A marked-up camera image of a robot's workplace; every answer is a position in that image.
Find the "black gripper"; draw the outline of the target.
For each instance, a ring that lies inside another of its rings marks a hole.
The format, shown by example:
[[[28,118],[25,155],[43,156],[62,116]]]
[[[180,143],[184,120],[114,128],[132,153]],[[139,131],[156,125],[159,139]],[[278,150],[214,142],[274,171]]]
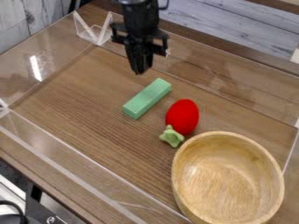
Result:
[[[159,0],[115,0],[122,7],[124,22],[114,22],[112,40],[126,46],[126,54],[134,72],[139,73],[138,57],[143,57],[143,74],[154,64],[154,54],[166,56],[168,53],[168,34],[159,29],[159,11],[166,11],[166,5]]]

